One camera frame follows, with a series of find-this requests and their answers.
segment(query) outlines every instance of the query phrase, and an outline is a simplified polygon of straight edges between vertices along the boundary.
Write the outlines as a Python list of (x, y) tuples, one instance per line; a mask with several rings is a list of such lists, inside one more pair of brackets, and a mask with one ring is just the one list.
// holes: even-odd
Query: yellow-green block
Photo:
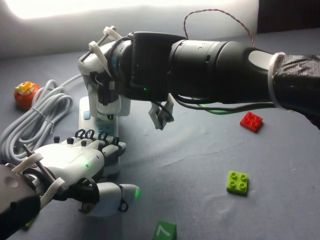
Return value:
[(176, 240), (177, 225), (172, 222), (158, 221), (154, 230), (153, 240)]
[(226, 190), (233, 194), (247, 195), (248, 175), (242, 172), (229, 171)]

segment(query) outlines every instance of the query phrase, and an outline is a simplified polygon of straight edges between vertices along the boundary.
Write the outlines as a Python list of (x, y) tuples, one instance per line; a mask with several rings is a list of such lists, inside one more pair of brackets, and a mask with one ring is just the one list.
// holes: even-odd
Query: orange toy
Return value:
[(32, 99), (39, 90), (39, 86), (30, 81), (25, 81), (15, 87), (14, 99), (17, 107), (23, 110), (29, 110), (31, 108)]

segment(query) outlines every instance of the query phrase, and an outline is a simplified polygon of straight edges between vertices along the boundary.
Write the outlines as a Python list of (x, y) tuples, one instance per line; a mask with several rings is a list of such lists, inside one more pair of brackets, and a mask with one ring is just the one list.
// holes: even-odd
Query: red wire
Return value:
[(240, 23), (242, 25), (242, 27), (244, 27), (244, 29), (247, 31), (247, 33), (249, 34), (249, 37), (252, 41), (252, 46), (255, 47), (255, 41), (254, 41), (254, 38), (252, 36), (252, 33), (249, 31), (249, 29), (246, 27), (246, 25), (244, 25), (241, 21), (239, 21), (238, 19), (236, 19), (233, 15), (231, 15), (230, 13), (228, 12), (225, 12), (223, 10), (220, 10), (220, 9), (204, 9), (204, 10), (197, 10), (197, 11), (193, 11), (193, 12), (190, 12), (187, 16), (185, 16), (184, 18), (184, 22), (183, 22), (183, 30), (185, 32), (185, 36), (186, 36), (186, 39), (189, 39), (188, 38), (188, 33), (187, 33), (187, 29), (186, 29), (186, 21), (187, 21), (187, 18), (192, 15), (192, 14), (197, 14), (197, 13), (201, 13), (201, 12), (206, 12), (206, 11), (219, 11), (223, 14), (227, 14), (228, 16), (230, 16), (231, 18), (233, 18), (234, 20), (236, 20), (238, 23)]

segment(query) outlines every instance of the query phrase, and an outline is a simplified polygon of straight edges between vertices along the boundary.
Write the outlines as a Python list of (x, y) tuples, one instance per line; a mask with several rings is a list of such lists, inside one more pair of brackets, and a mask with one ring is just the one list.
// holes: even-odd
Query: white wall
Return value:
[[(207, 8), (229, 12), (253, 33), (257, 30), (259, 0), (211, 0), (210, 3), (199, 0), (171, 7), (140, 5), (36, 19), (18, 18), (5, 1), (0, 0), (0, 59), (86, 51), (88, 43), (98, 41), (104, 27), (111, 25), (121, 35), (150, 31), (184, 36), (185, 16)], [(239, 23), (220, 12), (191, 15), (187, 20), (187, 31), (189, 38), (194, 40), (247, 34)]]

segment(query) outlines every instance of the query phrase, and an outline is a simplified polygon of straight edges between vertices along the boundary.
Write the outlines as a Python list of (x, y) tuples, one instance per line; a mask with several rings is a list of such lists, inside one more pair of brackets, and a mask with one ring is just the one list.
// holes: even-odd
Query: gray table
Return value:
[[(262, 34), (259, 48), (270, 52), (320, 54), (320, 29)], [(236, 38), (249, 43), (247, 37)], [(0, 62), (0, 131), (21, 115), (14, 87), (23, 81), (62, 83), (78, 73), (80, 53), (27, 57)], [(79, 80), (67, 87), (72, 112), (48, 136), (72, 136), (78, 127)], [(264, 126), (254, 134), (239, 126), (245, 113), (213, 115), (174, 107), (175, 121), (154, 129), (148, 102), (133, 101), (119, 121), (127, 143), (117, 183), (141, 188), (127, 213), (106, 218), (81, 215), (74, 200), (46, 206), (28, 233), (11, 239), (151, 240), (158, 220), (177, 224), (180, 240), (311, 240), (320, 238), (320, 132), (298, 113), (255, 110)], [(247, 173), (247, 197), (226, 191), (229, 170)]]

